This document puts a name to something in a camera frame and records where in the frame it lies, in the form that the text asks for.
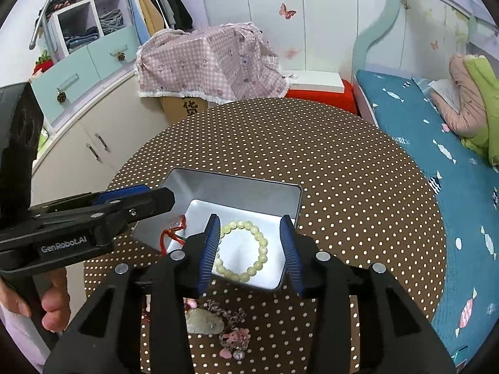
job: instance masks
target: blue bed sheet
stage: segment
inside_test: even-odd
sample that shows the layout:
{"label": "blue bed sheet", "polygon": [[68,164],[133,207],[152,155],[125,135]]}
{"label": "blue bed sheet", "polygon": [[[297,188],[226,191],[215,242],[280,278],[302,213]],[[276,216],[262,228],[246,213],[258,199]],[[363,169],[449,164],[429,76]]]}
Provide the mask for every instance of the blue bed sheet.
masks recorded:
{"label": "blue bed sheet", "polygon": [[381,130],[413,158],[435,191],[447,271],[432,325],[456,365],[469,361],[499,317],[498,170],[461,145],[413,80],[359,71],[357,81]]}

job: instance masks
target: necklace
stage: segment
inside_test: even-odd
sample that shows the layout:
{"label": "necklace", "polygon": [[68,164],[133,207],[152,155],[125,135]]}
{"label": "necklace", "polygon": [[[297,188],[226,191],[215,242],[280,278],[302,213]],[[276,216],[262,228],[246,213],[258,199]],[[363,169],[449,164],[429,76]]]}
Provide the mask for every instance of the necklace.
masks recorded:
{"label": "necklace", "polygon": [[267,245],[269,242],[264,238],[264,234],[260,232],[257,226],[254,226],[250,221],[231,221],[228,225],[224,225],[220,229],[220,241],[225,236],[231,233],[234,229],[246,229],[254,236],[254,239],[259,243],[258,248],[258,260],[253,263],[253,266],[248,267],[246,272],[237,274],[228,268],[224,267],[224,261],[220,258],[220,247],[216,252],[214,266],[216,272],[222,274],[228,280],[235,282],[241,281],[243,283],[248,282],[250,277],[256,275],[257,271],[263,269],[264,264],[267,262]]}

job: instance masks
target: round table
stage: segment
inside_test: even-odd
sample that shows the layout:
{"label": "round table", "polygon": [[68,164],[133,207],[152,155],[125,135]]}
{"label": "round table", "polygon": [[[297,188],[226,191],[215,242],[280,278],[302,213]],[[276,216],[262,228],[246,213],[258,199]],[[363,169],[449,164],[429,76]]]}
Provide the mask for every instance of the round table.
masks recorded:
{"label": "round table", "polygon": [[[303,188],[298,231],[345,263],[384,263],[431,319],[443,291],[445,234],[433,192],[417,165],[390,137],[340,109],[286,98],[225,104],[188,117],[147,142],[109,185],[158,187],[172,167],[285,181]],[[106,272],[126,262],[159,259],[134,241],[116,238],[115,251],[85,265],[90,294]],[[223,360],[218,336],[190,335],[199,374],[303,373],[315,322],[315,300],[301,300],[285,284],[251,291],[213,280],[206,298],[242,307],[251,340],[242,361]],[[359,367],[359,321],[351,300],[351,371]],[[143,320],[141,367],[150,370]]]}

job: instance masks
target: open tin box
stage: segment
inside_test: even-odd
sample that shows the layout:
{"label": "open tin box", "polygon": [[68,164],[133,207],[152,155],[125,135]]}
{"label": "open tin box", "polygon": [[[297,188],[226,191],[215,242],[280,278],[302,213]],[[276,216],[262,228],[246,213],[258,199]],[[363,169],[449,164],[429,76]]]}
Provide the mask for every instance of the open tin box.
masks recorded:
{"label": "open tin box", "polygon": [[[264,290],[275,290],[281,285],[285,260],[279,224],[284,215],[289,215],[296,225],[301,205],[300,186],[174,167],[161,187],[174,192],[175,205],[168,213],[137,222],[133,231],[136,240],[159,250],[161,233],[171,224],[178,224],[181,215],[186,217],[186,228],[176,234],[185,238],[203,232],[213,213],[219,216],[221,226],[231,221],[251,221],[269,241],[268,261],[248,282],[239,284]],[[165,239],[165,247],[168,253],[181,248],[169,237]],[[220,242],[220,258],[226,268],[240,274],[258,260],[258,247],[258,241],[248,230],[234,229]],[[212,272],[222,277],[215,268]]]}

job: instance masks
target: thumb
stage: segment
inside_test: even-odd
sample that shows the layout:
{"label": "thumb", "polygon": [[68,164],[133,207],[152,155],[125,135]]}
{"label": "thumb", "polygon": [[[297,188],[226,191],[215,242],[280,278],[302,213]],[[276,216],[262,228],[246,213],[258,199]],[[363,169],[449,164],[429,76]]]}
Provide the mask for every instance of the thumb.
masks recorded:
{"label": "thumb", "polygon": [[14,314],[21,314],[29,318],[31,310],[24,299],[16,291],[9,287],[3,279],[0,278],[0,304],[8,311]]}

